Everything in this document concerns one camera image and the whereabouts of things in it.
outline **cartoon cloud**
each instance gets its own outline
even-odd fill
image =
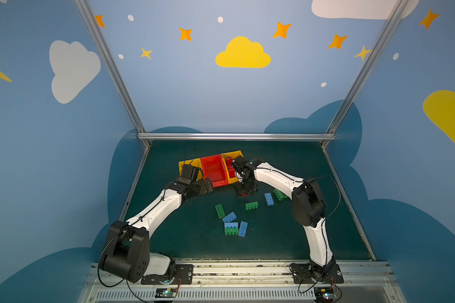
[[[271,62],[270,55],[263,51],[258,42],[251,42],[246,37],[232,39],[225,52],[220,52],[216,63],[222,67],[266,67]]]
[[[425,99],[423,110],[431,122],[455,142],[455,92],[434,92]]]
[[[409,0],[402,18],[419,0]],[[312,12],[322,18],[387,19],[397,0],[313,0]]]
[[[62,104],[71,102],[99,73],[101,61],[94,52],[79,42],[57,40],[49,49],[50,66],[54,71],[52,94]]]

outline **green mat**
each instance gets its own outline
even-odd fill
[[[274,167],[305,179],[329,174],[332,176],[321,147],[316,142],[259,141],[154,141],[146,158],[136,190],[125,219],[136,215],[151,203],[163,186],[175,180],[178,162],[241,150],[250,160],[259,157]],[[337,205],[339,193],[333,181],[324,176],[319,180],[327,201],[327,212]],[[265,192],[273,188],[259,183],[254,196],[238,198],[234,185],[186,201],[158,227],[151,237],[150,251],[176,258],[219,259],[309,259],[309,245],[303,227],[292,215],[291,200],[267,206]],[[259,207],[246,210],[244,204],[258,201]],[[226,214],[237,215],[235,221],[248,222],[246,237],[225,236],[224,223],[215,206],[222,204]],[[368,260],[369,253],[342,199],[339,208],[327,220],[327,237],[334,257],[339,260]]]

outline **white cloud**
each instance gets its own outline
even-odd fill
[[[409,0],[403,18],[419,0]],[[312,12],[322,18],[387,19],[397,0],[313,0]]]
[[[50,66],[54,71],[52,94],[62,104],[71,102],[99,73],[101,61],[95,52],[79,42],[57,40],[49,49]]]

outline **blue building block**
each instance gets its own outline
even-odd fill
[[[239,225],[238,236],[244,238],[244,236],[246,236],[246,230],[247,229],[248,229],[248,222],[241,221],[241,224]]]
[[[227,216],[223,218],[224,223],[229,223],[236,220],[237,216],[234,214],[234,211],[231,211]]]
[[[237,228],[237,227],[238,227],[237,222],[224,223],[224,228]]]
[[[273,201],[273,197],[271,196],[271,193],[270,192],[267,192],[264,194],[264,198],[266,199],[266,204],[268,206],[272,206],[275,204],[275,202]]]

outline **black mounting plate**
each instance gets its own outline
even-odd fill
[[[305,263],[305,264],[297,264],[297,263],[292,263],[290,264],[290,270],[292,272],[291,276],[293,277],[293,282],[295,284],[313,284],[314,280],[312,279],[312,273],[310,270],[310,264]],[[330,277],[333,278],[334,282],[337,284],[342,284],[344,283],[344,278],[342,277],[342,274],[340,273],[340,267],[338,264],[335,264],[334,266],[331,267],[331,269],[324,274],[324,281],[320,281],[320,283],[331,283]]]
[[[175,272],[182,278],[183,285],[192,284],[192,264],[176,264]],[[158,275],[142,276],[141,284],[143,285],[162,285],[163,279]],[[174,280],[169,285],[178,285],[178,277],[174,276]]]

